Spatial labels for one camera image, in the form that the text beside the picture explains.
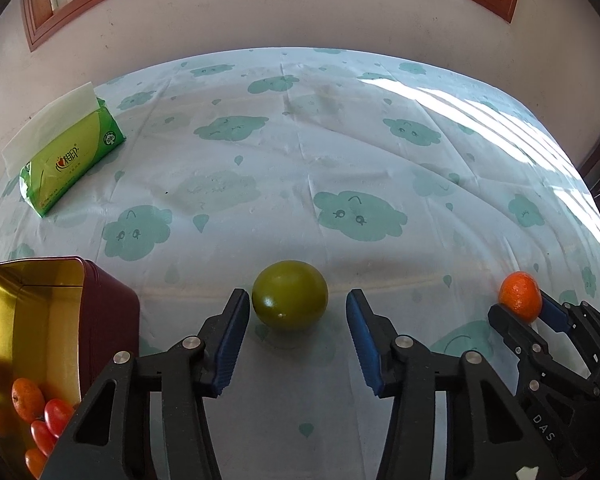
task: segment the teal cloud print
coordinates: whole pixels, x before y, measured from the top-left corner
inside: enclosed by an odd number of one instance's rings
[[[320,192],[314,196],[314,204],[322,210],[318,215],[321,226],[360,242],[377,242],[387,235],[398,237],[407,223],[407,215],[388,202],[358,191],[337,195]]]
[[[558,298],[558,303],[560,303],[560,304],[571,303],[572,305],[579,304],[578,297],[576,295],[576,291],[575,290],[564,290],[560,294],[560,297]]]
[[[432,352],[460,357],[464,352],[480,352],[486,359],[493,356],[489,341],[491,327],[486,321],[472,321],[449,332],[430,346]]]
[[[407,139],[418,146],[430,146],[440,143],[441,134],[416,121],[385,119],[382,122],[391,128],[391,133],[396,137]]]
[[[16,184],[18,183],[19,180],[19,176],[16,176],[14,178],[12,178],[10,181],[8,181],[7,186],[4,188],[4,191],[2,192],[2,196],[9,196],[11,194],[11,191],[13,191],[13,189],[16,187]]]
[[[592,298],[596,297],[596,275],[591,271],[591,267],[582,269],[582,281],[584,282],[584,291]]]
[[[190,214],[209,215],[256,200],[260,192],[252,176],[224,170],[210,175],[194,175],[180,184],[174,195]]]
[[[20,244],[13,251],[9,253],[8,260],[24,260],[26,258],[33,258],[36,255],[34,250],[27,244]]]
[[[266,77],[254,81],[247,88],[247,92],[250,94],[262,94],[267,90],[273,90],[274,92],[285,92],[289,90],[294,83],[298,83],[300,80],[292,75],[279,75],[276,77]]]
[[[346,50],[340,50],[339,48],[314,48],[314,50],[321,54],[339,54],[341,52],[346,52]]]
[[[416,75],[423,75],[427,73],[427,71],[420,63],[404,62],[400,63],[400,66],[398,68],[400,70],[403,70],[404,72],[409,72]]]
[[[456,192],[456,186],[459,183],[459,177],[456,173],[449,173],[448,177],[440,176],[436,173],[435,167],[429,164],[423,164],[421,167],[413,170],[415,179],[413,180],[413,190],[418,196],[449,196]]]
[[[460,128],[461,132],[464,132],[467,135],[473,135],[475,133],[475,130],[472,130],[471,128],[469,128],[467,126],[463,126],[462,124],[458,124],[458,128]]]
[[[531,202],[526,196],[517,194],[509,202],[509,211],[512,212],[522,227],[533,225],[544,225],[544,218],[540,214],[538,206]]]
[[[213,75],[219,74],[221,72],[226,72],[227,70],[231,70],[235,65],[213,65],[213,66],[205,66],[203,68],[195,68],[190,72],[193,74],[193,77],[201,77],[203,75]]]
[[[155,244],[167,241],[171,219],[170,210],[152,205],[138,205],[123,211],[117,221],[106,224],[102,230],[102,238],[107,241],[105,255],[119,256],[126,262],[144,258]]]
[[[119,110],[129,110],[129,108],[133,108],[134,106],[143,105],[147,102],[151,97],[155,94],[155,90],[151,90],[150,92],[138,92],[133,95],[129,95],[122,99],[122,102],[118,105]]]
[[[139,353],[141,356],[145,356],[145,355],[152,355],[152,354],[159,354],[160,352],[162,352],[162,350],[160,350],[159,348],[156,348],[155,346],[152,346],[148,343],[148,341],[144,338],[140,338],[139,341]]]
[[[115,85],[115,83],[117,83],[118,81],[120,81],[124,76],[121,75],[119,77],[115,77],[113,79],[109,79],[105,84],[107,85]]]
[[[494,112],[499,112],[499,110],[488,101],[480,101],[480,104],[485,105],[487,108],[491,108],[491,110],[493,110]]]
[[[200,126],[193,133],[206,140],[244,140],[255,130],[261,129],[268,120],[268,117],[242,115],[218,117],[209,126]]]

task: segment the green fruit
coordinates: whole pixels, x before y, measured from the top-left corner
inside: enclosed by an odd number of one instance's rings
[[[260,320],[278,330],[302,330],[327,308],[327,282],[315,267],[285,260],[264,269],[253,283],[251,301]]]

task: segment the white wall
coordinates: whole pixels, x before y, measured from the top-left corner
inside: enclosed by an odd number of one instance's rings
[[[600,134],[600,19],[586,0],[519,0],[510,25],[469,0],[107,0],[33,53],[14,0],[0,17],[0,150],[86,81],[254,46],[366,50],[467,74],[523,102],[576,164]]]

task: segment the cherry tomato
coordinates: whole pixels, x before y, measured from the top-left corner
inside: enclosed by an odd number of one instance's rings
[[[51,434],[60,438],[60,435],[74,414],[71,405],[61,399],[51,399],[45,406],[45,422]]]
[[[36,443],[36,446],[38,446],[38,449],[42,451],[44,456],[49,456],[54,450],[57,439],[41,420],[34,420],[31,423],[31,436],[33,437],[33,442]]]
[[[24,454],[24,462],[34,478],[40,480],[42,470],[45,468],[46,456],[39,449],[29,449]]]
[[[37,384],[29,379],[16,379],[11,387],[11,402],[22,420],[31,424],[42,416],[45,397]]]

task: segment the logo on tissue package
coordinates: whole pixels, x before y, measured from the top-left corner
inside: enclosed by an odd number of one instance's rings
[[[107,132],[106,134],[104,134],[103,140],[107,146],[111,146],[114,142],[116,142],[115,132]]]
[[[78,158],[78,148],[74,144],[74,146],[68,152],[58,159],[56,162],[56,170],[64,170],[64,168],[69,166],[76,158]]]

